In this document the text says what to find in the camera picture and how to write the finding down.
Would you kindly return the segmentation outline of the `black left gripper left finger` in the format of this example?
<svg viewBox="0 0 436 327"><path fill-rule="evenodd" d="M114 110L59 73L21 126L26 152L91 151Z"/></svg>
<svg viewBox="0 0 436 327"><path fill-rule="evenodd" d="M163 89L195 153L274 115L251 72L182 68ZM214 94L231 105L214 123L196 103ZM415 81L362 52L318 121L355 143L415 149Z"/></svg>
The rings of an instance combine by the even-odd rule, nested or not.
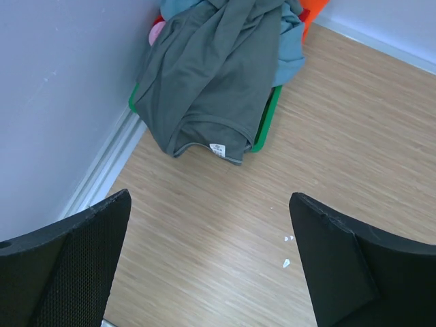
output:
<svg viewBox="0 0 436 327"><path fill-rule="evenodd" d="M101 326L130 212L123 189L1 242L1 325Z"/></svg>

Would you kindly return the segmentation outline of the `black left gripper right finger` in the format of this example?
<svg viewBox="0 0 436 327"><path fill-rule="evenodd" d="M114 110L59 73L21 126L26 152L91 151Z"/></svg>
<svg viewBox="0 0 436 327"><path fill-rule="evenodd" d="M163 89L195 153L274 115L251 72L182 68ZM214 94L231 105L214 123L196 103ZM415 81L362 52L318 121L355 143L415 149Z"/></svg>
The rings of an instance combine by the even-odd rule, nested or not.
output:
<svg viewBox="0 0 436 327"><path fill-rule="evenodd" d="M318 326L434 326L435 246L293 193L290 217Z"/></svg>

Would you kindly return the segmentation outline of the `dark grey t shirt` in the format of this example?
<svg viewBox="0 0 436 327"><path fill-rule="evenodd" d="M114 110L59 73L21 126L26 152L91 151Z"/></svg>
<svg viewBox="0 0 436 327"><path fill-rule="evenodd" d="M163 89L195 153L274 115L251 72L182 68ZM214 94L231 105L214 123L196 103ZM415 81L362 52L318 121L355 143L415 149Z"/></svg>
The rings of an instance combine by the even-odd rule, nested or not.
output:
<svg viewBox="0 0 436 327"><path fill-rule="evenodd" d="M163 152L200 145L241 165L275 79L282 5L204 1L166 23L134 96Z"/></svg>

